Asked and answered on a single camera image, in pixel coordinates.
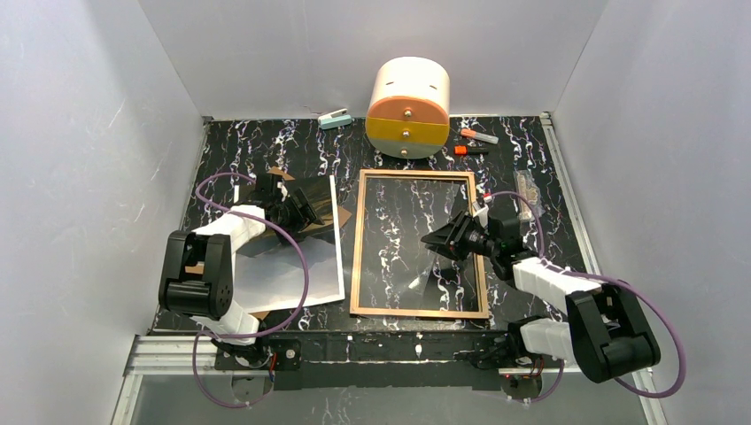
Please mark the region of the brown cardboard backing board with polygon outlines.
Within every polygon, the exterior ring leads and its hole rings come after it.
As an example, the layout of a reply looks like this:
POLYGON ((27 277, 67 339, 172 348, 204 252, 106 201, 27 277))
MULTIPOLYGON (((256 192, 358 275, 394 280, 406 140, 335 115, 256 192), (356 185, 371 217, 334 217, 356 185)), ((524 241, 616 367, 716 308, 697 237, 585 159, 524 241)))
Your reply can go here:
MULTIPOLYGON (((288 187, 289 181, 298 180, 298 179, 288 176, 287 174, 285 174, 284 172, 282 172, 281 170, 277 168, 274 168, 269 172, 261 173, 261 174, 281 175, 282 178, 284 179, 287 189, 290 189, 288 187)), ((232 239, 231 244, 232 244, 232 250, 233 250, 232 270, 230 273, 232 283, 230 287, 234 291, 234 278, 235 278, 235 273, 236 273, 236 255, 237 255, 238 250, 242 248, 246 243, 250 242, 252 239, 258 236, 262 236, 264 233, 267 232, 268 229, 270 228, 273 229, 274 232, 276 232, 279 236, 286 239, 286 241, 296 249, 296 251, 298 252, 299 258, 303 264, 304 289, 302 291, 302 296, 301 296, 301 299, 299 300, 297 307, 298 306, 311 307, 311 306, 304 305, 307 292, 308 292, 309 274, 308 274, 308 265, 306 263, 306 258, 304 257, 302 251, 300 250, 298 246, 298 242, 296 242, 292 238, 292 236, 287 233, 286 230, 284 230, 283 228, 280 228, 273 222, 269 221, 267 219, 266 212, 262 208, 252 204, 252 190, 254 189, 254 184, 256 182, 258 175, 259 174, 255 176, 248 176, 248 175, 243 175, 239 173, 229 172, 227 176, 233 179, 235 184, 232 189, 230 202, 227 205, 219 204, 213 201, 205 193, 205 190, 207 187, 213 185, 217 180, 219 180, 222 177, 220 173, 214 174, 204 179, 202 182, 200 182, 195 188, 196 199, 204 202, 205 204, 209 205, 215 210, 229 214, 227 218, 218 218, 216 220, 213 220, 210 224, 203 226, 202 228, 200 228, 200 232, 204 234, 208 234, 208 235, 219 234, 219 233, 228 233, 230 235, 232 239)), ((258 319, 262 319, 266 317, 269 313, 273 312, 273 311, 270 311, 270 312, 249 313, 245 309, 244 311, 258 319)))

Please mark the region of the landscape photo print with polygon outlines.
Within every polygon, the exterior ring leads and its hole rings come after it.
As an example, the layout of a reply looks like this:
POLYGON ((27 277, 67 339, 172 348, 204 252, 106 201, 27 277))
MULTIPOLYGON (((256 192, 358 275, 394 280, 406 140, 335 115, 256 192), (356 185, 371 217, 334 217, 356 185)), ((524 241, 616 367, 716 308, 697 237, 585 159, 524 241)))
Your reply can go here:
MULTIPOLYGON (((342 246, 339 229, 351 214, 337 204, 332 175, 288 182, 290 189, 329 187, 334 222, 312 232, 298 246, 306 258, 309 284, 305 306, 345 298, 342 246)), ((296 249, 273 229, 240 248, 236 255, 234 299, 249 313, 297 307, 304 289, 304 269, 296 249)))

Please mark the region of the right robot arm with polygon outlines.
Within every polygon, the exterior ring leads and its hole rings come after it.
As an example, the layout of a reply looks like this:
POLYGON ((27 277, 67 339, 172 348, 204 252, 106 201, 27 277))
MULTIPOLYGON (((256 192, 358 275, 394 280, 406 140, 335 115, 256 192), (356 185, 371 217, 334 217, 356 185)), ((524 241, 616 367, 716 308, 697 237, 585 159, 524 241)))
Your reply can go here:
POLYGON ((541 316, 509 323, 501 351, 509 357, 548 356, 579 366, 594 383, 660 362, 661 349, 637 297, 613 283, 575 277, 526 247, 517 219, 461 212, 423 236, 425 247, 450 260, 479 255, 511 286, 546 301, 564 321, 541 316))

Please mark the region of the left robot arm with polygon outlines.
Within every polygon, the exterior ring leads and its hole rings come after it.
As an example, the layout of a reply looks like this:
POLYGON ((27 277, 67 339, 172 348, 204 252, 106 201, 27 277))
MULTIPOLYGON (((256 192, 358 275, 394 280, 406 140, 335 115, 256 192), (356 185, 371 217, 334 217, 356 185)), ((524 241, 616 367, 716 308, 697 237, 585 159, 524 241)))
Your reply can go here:
POLYGON ((333 177, 234 177, 218 218, 167 238, 158 294, 162 308, 231 349, 267 335, 259 313, 345 296, 333 177))

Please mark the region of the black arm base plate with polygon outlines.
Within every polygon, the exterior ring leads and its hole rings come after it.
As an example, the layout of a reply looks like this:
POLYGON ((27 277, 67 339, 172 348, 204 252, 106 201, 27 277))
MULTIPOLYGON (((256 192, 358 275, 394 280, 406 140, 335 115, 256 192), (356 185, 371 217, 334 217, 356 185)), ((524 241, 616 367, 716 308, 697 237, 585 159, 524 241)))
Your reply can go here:
POLYGON ((491 330, 282 331, 214 346, 216 369, 269 374, 277 390, 468 387, 536 398, 560 376, 558 361, 515 352, 491 330))

